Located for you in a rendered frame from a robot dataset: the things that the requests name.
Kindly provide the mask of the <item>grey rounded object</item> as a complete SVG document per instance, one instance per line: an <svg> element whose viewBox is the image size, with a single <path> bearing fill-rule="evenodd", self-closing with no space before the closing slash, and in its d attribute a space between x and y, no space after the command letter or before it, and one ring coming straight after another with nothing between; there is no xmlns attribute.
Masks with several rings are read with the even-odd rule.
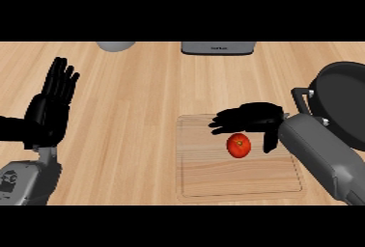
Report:
<svg viewBox="0 0 365 247"><path fill-rule="evenodd" d="M133 45L133 41L99 41L99 48L108 52L120 52L127 50Z"/></svg>

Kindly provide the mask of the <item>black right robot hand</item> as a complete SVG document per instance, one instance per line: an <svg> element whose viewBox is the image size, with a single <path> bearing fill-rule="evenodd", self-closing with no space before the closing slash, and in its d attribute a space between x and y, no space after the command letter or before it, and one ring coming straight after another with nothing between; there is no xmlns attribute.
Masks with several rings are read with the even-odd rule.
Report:
<svg viewBox="0 0 365 247"><path fill-rule="evenodd" d="M263 133L263 152L269 153L278 145L278 128L284 122L282 107L269 102L251 102L238 108L217 113L208 126L211 134L236 132Z"/></svg>

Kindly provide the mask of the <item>wooden cutting board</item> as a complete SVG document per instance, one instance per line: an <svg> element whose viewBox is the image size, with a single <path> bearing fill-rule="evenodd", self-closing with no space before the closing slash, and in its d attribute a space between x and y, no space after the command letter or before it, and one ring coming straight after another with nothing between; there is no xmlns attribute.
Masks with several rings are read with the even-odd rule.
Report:
<svg viewBox="0 0 365 247"><path fill-rule="evenodd" d="M251 150L235 158L226 134L214 135L211 114L177 118L177 196L191 204L298 198L304 180L297 158L284 146L263 152L263 134L248 132Z"/></svg>

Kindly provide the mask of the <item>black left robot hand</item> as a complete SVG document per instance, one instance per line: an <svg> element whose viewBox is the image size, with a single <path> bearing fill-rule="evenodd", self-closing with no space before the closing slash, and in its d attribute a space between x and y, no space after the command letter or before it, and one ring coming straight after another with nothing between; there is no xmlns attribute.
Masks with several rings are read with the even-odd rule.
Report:
<svg viewBox="0 0 365 247"><path fill-rule="evenodd" d="M56 57L43 89L30 101L24 118L0 116L0 141L22 142L24 148L55 147L65 135L69 103L80 73L66 59Z"/></svg>

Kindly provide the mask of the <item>red tomato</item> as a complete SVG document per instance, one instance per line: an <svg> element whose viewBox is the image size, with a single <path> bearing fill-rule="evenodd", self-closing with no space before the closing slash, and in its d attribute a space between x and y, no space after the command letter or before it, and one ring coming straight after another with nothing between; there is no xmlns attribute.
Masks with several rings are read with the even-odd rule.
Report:
<svg viewBox="0 0 365 247"><path fill-rule="evenodd" d="M251 151L251 142L242 133L233 133L226 139L226 150L232 157L242 158Z"/></svg>

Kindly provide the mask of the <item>grey rectangular appliance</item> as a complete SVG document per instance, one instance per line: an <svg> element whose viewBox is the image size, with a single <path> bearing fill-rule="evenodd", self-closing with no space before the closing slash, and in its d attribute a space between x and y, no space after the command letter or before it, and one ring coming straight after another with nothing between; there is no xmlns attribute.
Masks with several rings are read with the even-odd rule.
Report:
<svg viewBox="0 0 365 247"><path fill-rule="evenodd" d="M182 53L188 55L248 55L254 52L254 41L183 41Z"/></svg>

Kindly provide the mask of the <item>dark grey pot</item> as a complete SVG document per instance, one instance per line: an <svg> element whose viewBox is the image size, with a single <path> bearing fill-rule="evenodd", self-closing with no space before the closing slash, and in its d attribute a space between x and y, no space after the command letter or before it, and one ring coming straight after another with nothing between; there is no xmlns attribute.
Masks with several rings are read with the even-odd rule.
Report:
<svg viewBox="0 0 365 247"><path fill-rule="evenodd" d="M291 95L298 112L310 115L353 149L365 151L365 65L330 64Z"/></svg>

